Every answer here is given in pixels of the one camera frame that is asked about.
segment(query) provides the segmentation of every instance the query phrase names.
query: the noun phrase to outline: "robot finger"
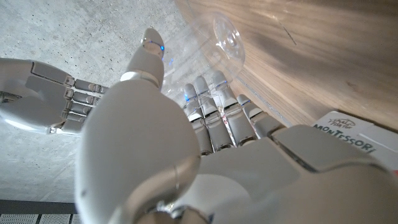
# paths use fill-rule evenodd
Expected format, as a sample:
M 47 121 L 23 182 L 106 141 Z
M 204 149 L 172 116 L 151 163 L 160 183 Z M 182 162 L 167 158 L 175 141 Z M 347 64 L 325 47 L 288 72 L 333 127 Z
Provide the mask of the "robot finger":
M 252 122 L 259 138 L 269 137 L 271 134 L 285 126 L 278 120 L 261 110 L 247 96 L 238 96 L 239 104 L 243 107 L 244 114 Z
M 93 92 L 93 93 L 106 93 L 106 91 L 109 89 L 108 87 L 99 85 L 99 84 L 95 84 L 95 83 L 90 83 L 84 80 L 79 80 L 77 79 L 75 81 L 74 87 L 77 90 L 83 90 L 83 91 L 89 91 L 89 92 Z
M 203 120 L 203 113 L 197 101 L 198 96 L 192 84 L 185 85 L 184 95 L 187 102 L 187 107 L 184 112 L 187 115 L 189 122 L 191 122 L 192 128 L 195 130 L 201 154 L 206 156 L 214 153 L 209 132 L 205 126 L 205 121 Z

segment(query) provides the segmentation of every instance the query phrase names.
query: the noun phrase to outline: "cardboard box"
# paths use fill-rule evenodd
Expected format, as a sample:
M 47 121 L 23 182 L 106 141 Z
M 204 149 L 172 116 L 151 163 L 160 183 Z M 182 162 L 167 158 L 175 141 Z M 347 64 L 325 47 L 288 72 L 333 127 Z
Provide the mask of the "cardboard box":
M 313 127 L 374 156 L 398 175 L 397 133 L 336 111 L 326 114 Z

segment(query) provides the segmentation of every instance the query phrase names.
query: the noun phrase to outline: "white robotic hand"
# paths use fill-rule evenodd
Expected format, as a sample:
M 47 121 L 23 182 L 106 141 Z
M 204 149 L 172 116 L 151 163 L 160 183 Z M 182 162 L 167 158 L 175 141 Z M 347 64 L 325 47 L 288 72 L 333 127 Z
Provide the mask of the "white robotic hand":
M 108 88 L 83 80 L 42 62 L 0 58 L 0 118 L 26 131 L 79 134 Z
M 231 135 L 203 77 L 185 86 L 184 114 L 159 91 L 163 52 L 148 29 L 110 89 L 40 62 L 0 59 L 8 123 L 76 134 L 90 111 L 75 176 L 84 223 L 398 223 L 398 180 L 375 158 L 315 128 L 286 128 L 235 98 L 217 71 Z M 106 94 L 98 103 L 72 88 Z

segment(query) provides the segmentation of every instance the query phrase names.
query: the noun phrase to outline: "concrete ceiling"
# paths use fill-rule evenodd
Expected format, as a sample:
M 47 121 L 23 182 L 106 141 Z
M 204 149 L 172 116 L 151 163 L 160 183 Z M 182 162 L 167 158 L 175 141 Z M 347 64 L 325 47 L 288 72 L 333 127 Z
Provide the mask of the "concrete ceiling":
M 185 26 L 173 0 L 2 0 L 0 57 L 33 59 L 111 86 L 147 27 L 164 40 Z M 73 202 L 78 137 L 0 123 L 0 199 Z

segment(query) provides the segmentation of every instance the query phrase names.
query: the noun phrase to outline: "wooden surface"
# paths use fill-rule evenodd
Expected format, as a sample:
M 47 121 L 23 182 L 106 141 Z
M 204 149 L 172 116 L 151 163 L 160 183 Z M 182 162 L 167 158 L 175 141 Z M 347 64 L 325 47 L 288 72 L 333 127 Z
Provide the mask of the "wooden surface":
M 206 11 L 231 19 L 246 50 L 233 90 L 286 125 L 341 110 L 398 129 L 394 1 L 175 1 L 188 22 Z

